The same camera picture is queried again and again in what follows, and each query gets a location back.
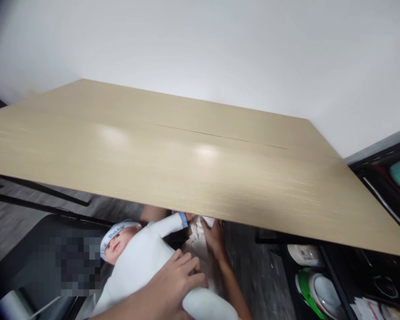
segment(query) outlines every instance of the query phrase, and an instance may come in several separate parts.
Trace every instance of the doll face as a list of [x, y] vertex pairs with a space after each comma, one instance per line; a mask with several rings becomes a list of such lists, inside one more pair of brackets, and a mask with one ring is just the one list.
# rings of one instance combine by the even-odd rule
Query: doll face
[[112, 265], [116, 264], [116, 261], [124, 248], [126, 248], [129, 241], [138, 233], [139, 230], [139, 226], [125, 228], [111, 239], [110, 243], [105, 248], [105, 257], [107, 258], [108, 263], [111, 263]]

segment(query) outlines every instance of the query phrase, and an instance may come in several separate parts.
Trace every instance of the wooden table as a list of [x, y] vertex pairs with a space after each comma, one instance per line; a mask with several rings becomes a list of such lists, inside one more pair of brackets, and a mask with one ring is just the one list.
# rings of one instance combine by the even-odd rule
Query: wooden table
[[0, 109], [0, 174], [400, 255], [306, 119], [79, 80]]

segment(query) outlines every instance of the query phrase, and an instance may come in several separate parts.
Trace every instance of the blue cuff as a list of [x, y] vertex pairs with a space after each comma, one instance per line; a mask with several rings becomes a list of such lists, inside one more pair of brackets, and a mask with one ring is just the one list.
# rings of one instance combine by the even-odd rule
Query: blue cuff
[[179, 212], [179, 215], [181, 216], [182, 226], [184, 228], [188, 227], [187, 217], [185, 216], [185, 213]]

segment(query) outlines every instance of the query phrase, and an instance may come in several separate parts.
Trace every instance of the red object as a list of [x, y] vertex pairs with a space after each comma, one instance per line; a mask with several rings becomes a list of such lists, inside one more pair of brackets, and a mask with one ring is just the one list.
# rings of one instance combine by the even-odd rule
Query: red object
[[377, 164], [374, 164], [373, 167], [385, 178], [385, 180], [400, 194], [400, 187], [394, 182], [394, 180], [390, 176], [389, 170]]

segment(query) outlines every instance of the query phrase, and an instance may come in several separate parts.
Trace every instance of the bowl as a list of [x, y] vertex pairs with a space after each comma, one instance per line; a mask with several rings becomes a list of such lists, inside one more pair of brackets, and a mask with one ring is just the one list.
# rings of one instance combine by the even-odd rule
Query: bowl
[[332, 281], [321, 273], [308, 273], [308, 288], [323, 315], [332, 320], [345, 320], [345, 311]]
[[301, 266], [324, 267], [319, 250], [313, 245], [288, 244], [292, 259]]
[[310, 289], [308, 287], [308, 272], [310, 268], [301, 269], [298, 272], [298, 284], [301, 290], [302, 296], [304, 297], [305, 301], [307, 302], [308, 306], [316, 313], [316, 315], [322, 319], [326, 320], [320, 309], [317, 307], [316, 303], [314, 302]]

